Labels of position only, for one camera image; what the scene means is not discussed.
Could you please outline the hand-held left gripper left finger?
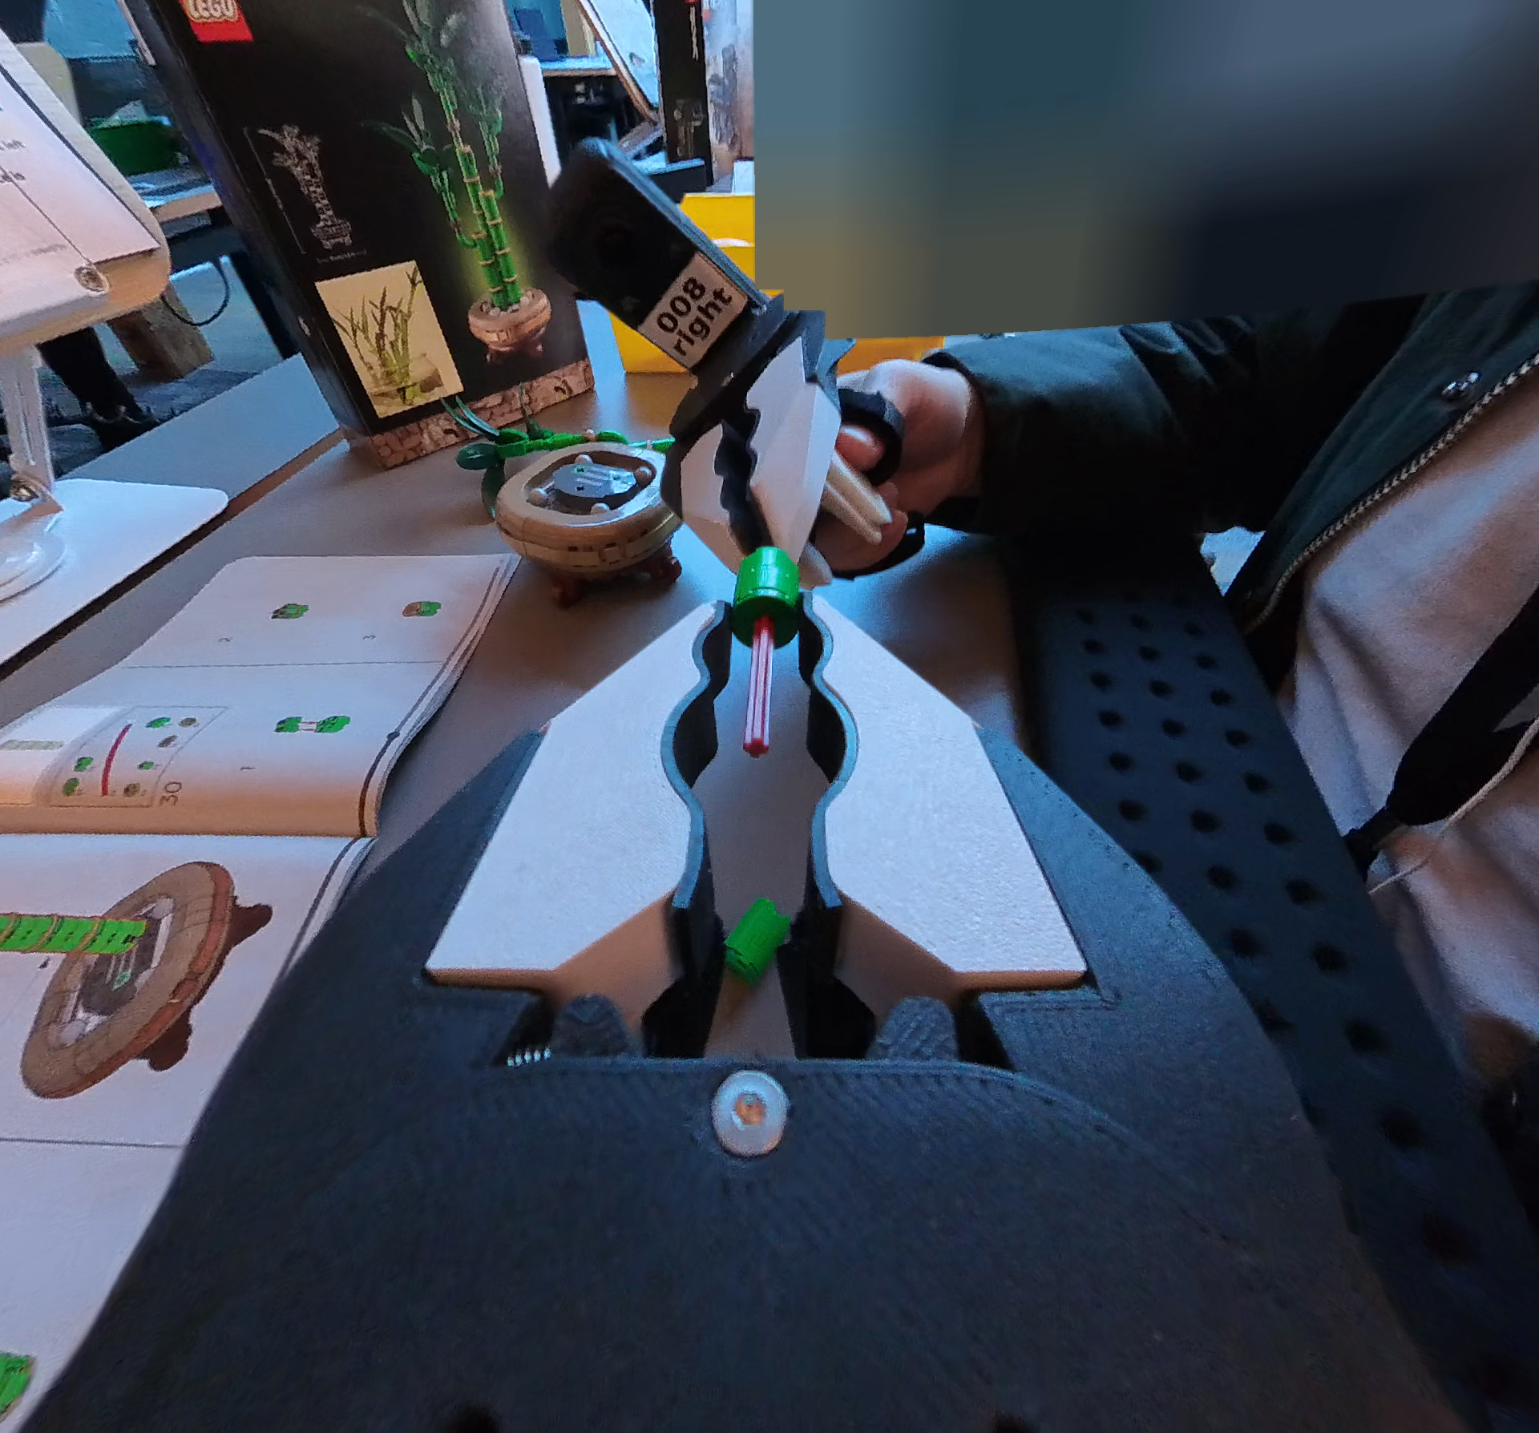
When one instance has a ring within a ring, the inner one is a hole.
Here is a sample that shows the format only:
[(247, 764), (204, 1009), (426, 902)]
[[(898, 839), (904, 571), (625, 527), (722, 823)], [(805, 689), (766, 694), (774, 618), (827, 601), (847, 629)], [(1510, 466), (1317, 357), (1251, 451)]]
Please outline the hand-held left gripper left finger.
[(722, 923), (694, 784), (730, 655), (727, 606), (702, 606), (552, 717), (432, 947), (437, 983), (604, 994), (652, 1052), (703, 1052)]

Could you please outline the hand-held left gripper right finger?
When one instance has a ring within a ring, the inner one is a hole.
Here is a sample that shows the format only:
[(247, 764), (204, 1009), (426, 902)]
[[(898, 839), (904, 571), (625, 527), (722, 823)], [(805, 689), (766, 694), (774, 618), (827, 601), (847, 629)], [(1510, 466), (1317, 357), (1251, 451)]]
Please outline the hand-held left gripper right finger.
[(1076, 989), (1084, 955), (971, 716), (818, 595), (799, 671), (827, 788), (778, 951), (798, 1053), (865, 1056), (900, 998)]

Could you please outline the green round brick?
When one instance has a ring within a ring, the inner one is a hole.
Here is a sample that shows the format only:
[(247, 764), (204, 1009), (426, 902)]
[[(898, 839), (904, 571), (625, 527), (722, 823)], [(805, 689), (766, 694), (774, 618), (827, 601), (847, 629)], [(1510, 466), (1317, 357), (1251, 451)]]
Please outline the green round brick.
[(766, 620), (774, 649), (799, 629), (799, 571), (795, 559), (766, 544), (741, 559), (731, 597), (731, 633), (753, 647), (758, 621)]
[(793, 929), (793, 919), (769, 897), (758, 897), (723, 937), (723, 969), (746, 984), (763, 981), (776, 962)]

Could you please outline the red axle rod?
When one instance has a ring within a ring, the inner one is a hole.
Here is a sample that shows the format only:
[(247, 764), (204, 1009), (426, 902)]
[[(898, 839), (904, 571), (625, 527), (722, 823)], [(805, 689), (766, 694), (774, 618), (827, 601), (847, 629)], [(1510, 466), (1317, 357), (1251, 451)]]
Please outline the red axle rod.
[(776, 621), (764, 614), (751, 635), (751, 673), (745, 710), (745, 750), (761, 759), (771, 748), (771, 701), (774, 680)]

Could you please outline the grey desk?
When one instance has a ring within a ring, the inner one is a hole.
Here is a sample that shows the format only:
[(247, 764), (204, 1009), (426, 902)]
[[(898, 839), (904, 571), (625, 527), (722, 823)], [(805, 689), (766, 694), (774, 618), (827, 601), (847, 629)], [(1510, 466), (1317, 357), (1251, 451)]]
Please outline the grey desk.
[[(298, 357), (112, 451), (84, 476), (221, 487), (228, 511), (46, 649), (18, 656), (4, 673), (4, 722), (119, 662), (236, 559), (489, 555), (502, 547), (452, 452), (375, 468), (338, 435)], [(675, 585), (602, 586), (571, 607), (552, 601), (543, 575), (518, 569), (459, 687), (397, 762), (358, 879), (516, 738), (543, 727), (687, 611), (726, 595), (723, 569), (692, 532), (675, 539), (675, 555), (682, 565)], [(913, 562), (838, 582), (831, 601), (981, 727), (1029, 750), (1009, 586), (988, 541), (932, 532)], [(822, 784), (804, 757), (795, 659), (776, 659), (773, 748), (761, 762), (740, 750), (741, 698), (733, 676), (719, 703), (722, 752), (702, 780), (707, 815), (727, 819), (711, 831), (711, 849), (727, 860), (722, 890), (773, 892), (784, 902), (799, 890), (805, 860), (790, 847), (790, 815), (807, 811)]]

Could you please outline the person's right hand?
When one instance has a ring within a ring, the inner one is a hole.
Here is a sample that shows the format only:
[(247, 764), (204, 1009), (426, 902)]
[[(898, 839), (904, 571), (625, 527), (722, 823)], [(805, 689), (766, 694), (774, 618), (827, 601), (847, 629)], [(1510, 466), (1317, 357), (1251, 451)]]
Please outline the person's right hand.
[(834, 573), (865, 573), (887, 559), (910, 515), (932, 515), (947, 499), (976, 499), (983, 482), (984, 422), (972, 383), (947, 366), (887, 360), (838, 383), (883, 396), (905, 419), (895, 476), (872, 482), (890, 510), (878, 543), (865, 543), (830, 514), (816, 526), (816, 547)]

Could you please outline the yellow storage bin stack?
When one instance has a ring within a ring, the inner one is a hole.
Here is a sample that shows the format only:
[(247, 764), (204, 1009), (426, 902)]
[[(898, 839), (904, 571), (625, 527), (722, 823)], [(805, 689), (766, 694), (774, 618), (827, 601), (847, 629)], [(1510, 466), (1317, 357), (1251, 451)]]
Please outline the yellow storage bin stack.
[[(753, 280), (757, 278), (755, 203), (753, 191), (695, 191), (687, 193), (680, 203), (682, 214), (695, 221)], [(625, 372), (682, 372), (676, 358), (620, 317), (609, 313), (609, 321)], [(944, 344), (944, 337), (859, 338), (838, 362), (838, 372), (847, 374), (887, 360), (918, 362)]]

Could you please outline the tan round pot model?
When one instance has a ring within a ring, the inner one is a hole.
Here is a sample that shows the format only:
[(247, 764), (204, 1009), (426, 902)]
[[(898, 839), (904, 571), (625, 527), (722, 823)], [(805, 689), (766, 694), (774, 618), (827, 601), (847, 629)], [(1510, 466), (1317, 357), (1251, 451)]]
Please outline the tan round pot model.
[(671, 585), (680, 577), (671, 551), (680, 520), (663, 501), (663, 472), (665, 455), (638, 444), (587, 441), (519, 456), (491, 518), (512, 551), (547, 573), (560, 607), (621, 577)]

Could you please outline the black toy set box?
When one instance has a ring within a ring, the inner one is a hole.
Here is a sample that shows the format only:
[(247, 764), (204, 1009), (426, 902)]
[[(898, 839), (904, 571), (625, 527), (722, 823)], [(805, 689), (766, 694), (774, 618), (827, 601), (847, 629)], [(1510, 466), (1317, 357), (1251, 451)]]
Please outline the black toy set box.
[(751, 0), (651, 0), (669, 161), (713, 179), (753, 157)]
[(505, 0), (119, 0), (176, 121), (383, 466), (593, 388), (549, 267), (549, 178)]

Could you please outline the green bamboo brick stalk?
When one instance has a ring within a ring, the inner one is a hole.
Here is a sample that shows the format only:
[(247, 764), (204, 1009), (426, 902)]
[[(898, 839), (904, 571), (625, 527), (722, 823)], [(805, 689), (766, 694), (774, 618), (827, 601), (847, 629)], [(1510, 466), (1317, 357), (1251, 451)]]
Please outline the green bamboo brick stalk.
[(446, 416), (469, 432), (470, 442), (457, 451), (457, 465), (462, 468), (478, 468), (484, 472), (482, 476), (482, 501), (487, 507), (487, 511), (494, 511), (495, 497), (503, 487), (503, 481), (508, 476), (508, 463), (514, 459), (522, 459), (527, 455), (543, 455), (550, 451), (563, 451), (571, 447), (581, 447), (589, 442), (609, 442), (620, 444), (627, 449), (647, 449), (647, 451), (669, 451), (675, 441), (672, 438), (655, 438), (655, 441), (625, 441), (624, 435), (611, 432), (611, 429), (586, 429), (586, 432), (552, 432), (549, 428), (543, 428), (540, 423), (533, 422), (527, 412), (523, 412), (522, 426), (491, 426), (489, 422), (482, 419), (475, 412), (470, 412), (469, 406), (459, 396), (446, 397), (443, 401), (443, 407)]

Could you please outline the open instruction booklet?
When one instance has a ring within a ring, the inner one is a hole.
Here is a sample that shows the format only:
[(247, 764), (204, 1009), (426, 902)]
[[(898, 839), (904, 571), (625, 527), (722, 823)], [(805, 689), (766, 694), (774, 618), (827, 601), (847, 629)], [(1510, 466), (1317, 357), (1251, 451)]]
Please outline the open instruction booklet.
[(4, 1429), (102, 1311), (512, 571), (240, 559), (4, 726)]

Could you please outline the person's light shirt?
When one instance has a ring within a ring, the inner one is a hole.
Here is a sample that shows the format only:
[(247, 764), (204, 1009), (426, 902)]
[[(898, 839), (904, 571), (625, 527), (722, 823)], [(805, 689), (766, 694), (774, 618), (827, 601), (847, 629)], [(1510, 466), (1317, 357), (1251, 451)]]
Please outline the person's light shirt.
[[(1341, 831), (1385, 800), (1399, 759), (1535, 592), (1535, 372), (1303, 571), (1283, 714)], [(1536, 1029), (1535, 750), (1441, 839), (1410, 830), (1372, 884), (1462, 1069), (1509, 1078)]]

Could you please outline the person's dark jacket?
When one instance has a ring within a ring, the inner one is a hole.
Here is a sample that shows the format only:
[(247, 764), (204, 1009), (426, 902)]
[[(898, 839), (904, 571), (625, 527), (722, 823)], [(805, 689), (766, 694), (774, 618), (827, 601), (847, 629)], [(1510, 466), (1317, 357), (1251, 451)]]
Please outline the person's dark jacket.
[(1535, 281), (1433, 296), (1307, 463), (1228, 597), (1256, 652), (1291, 659), (1298, 590), (1435, 597), (1471, 562), (1500, 603), (1535, 577)]

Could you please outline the white sign board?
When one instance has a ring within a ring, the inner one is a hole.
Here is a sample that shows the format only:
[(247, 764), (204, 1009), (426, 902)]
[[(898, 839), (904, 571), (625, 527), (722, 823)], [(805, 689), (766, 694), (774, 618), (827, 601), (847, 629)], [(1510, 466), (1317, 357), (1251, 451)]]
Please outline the white sign board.
[(157, 300), (155, 216), (22, 50), (3, 38), (3, 353)]

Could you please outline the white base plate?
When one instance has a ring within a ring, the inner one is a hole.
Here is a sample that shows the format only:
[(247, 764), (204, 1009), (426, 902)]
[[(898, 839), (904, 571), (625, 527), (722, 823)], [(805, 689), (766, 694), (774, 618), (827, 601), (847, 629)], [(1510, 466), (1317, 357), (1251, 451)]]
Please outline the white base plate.
[(4, 499), (3, 661), (214, 520), (217, 487), (66, 479), (54, 506)]

